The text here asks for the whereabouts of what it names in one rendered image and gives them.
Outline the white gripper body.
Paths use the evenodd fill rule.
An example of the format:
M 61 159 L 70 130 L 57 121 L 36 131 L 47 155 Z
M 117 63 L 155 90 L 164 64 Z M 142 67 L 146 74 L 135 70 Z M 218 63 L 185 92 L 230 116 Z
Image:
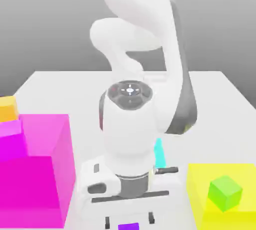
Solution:
M 117 194 L 94 194 L 84 206 L 84 218 L 103 219 L 149 212 L 158 216 L 175 208 L 177 197 L 176 190 L 148 191 L 136 198 L 123 198 Z

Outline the small purple cube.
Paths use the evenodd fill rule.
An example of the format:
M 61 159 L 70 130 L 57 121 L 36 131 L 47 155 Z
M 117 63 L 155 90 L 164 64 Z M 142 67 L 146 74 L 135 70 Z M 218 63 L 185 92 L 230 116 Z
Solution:
M 119 224 L 118 230 L 140 230 L 140 226 L 138 222 Z

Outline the small cyan cube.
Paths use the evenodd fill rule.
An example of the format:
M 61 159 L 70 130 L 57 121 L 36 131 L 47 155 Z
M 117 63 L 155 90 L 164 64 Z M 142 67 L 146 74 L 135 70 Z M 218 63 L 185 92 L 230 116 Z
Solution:
M 154 155 L 155 155 L 155 168 L 165 168 L 166 158 L 163 148 L 163 143 L 161 138 L 157 138 L 154 145 Z

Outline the small green cube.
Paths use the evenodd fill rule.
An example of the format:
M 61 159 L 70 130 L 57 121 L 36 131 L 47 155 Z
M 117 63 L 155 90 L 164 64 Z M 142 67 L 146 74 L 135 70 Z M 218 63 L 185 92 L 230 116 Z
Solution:
M 222 211 L 234 208 L 240 203 L 243 188 L 228 175 L 212 180 L 207 197 Z

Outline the small magenta cube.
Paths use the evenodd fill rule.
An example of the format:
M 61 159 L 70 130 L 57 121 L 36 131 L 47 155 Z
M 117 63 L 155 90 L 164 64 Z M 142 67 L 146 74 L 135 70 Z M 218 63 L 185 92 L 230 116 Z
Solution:
M 28 155 L 25 133 L 20 119 L 0 122 L 0 162 Z

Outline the small orange cube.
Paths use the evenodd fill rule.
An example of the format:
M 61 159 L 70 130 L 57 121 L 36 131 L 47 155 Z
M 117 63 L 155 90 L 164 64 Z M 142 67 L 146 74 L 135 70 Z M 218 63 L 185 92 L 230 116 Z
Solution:
M 17 101 L 14 96 L 0 97 L 0 123 L 15 121 L 19 118 Z

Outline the large yellow box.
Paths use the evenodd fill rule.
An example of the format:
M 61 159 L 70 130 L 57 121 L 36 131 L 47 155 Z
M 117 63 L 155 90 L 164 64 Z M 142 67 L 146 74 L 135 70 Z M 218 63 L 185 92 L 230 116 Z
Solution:
M 242 188 L 237 206 L 222 212 L 209 198 L 210 182 L 231 177 Z M 197 230 L 256 230 L 256 166 L 252 163 L 190 163 L 186 190 Z

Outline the large magenta box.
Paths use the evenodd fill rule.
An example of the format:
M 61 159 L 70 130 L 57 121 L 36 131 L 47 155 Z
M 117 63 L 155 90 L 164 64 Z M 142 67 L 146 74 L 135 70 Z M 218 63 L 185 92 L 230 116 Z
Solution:
M 69 116 L 18 120 L 27 156 L 0 161 L 0 228 L 63 228 L 76 180 Z

